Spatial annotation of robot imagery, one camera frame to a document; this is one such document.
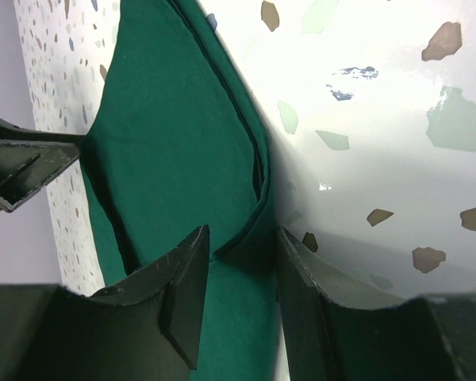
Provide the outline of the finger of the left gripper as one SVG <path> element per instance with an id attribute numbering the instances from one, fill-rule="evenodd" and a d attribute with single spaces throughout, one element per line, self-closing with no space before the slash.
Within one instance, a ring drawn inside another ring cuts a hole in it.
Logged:
<path id="1" fill-rule="evenodd" d="M 82 135 L 22 129 L 0 118 L 0 212 L 12 213 L 68 169 Z"/>

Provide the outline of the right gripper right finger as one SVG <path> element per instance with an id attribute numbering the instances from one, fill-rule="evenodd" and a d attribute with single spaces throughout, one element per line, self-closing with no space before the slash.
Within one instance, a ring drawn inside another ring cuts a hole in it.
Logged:
<path id="1" fill-rule="evenodd" d="M 476 380 L 476 293 L 408 300 L 279 229 L 276 278 L 293 380 Z"/>

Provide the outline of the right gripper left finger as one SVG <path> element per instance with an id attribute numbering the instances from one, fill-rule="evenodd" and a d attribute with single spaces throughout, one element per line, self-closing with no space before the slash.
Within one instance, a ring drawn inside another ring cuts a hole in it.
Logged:
<path id="1" fill-rule="evenodd" d="M 209 228 L 91 296 L 0 285 L 0 380 L 187 380 L 197 367 Z"/>

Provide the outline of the dark green surgical cloth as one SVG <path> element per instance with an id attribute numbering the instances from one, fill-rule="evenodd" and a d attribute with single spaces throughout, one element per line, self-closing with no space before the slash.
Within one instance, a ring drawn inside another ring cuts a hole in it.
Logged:
<path id="1" fill-rule="evenodd" d="M 278 343 L 267 135 L 195 1 L 123 1 L 81 154 L 106 285 L 200 225 L 209 279 L 193 380 L 270 380 Z"/>

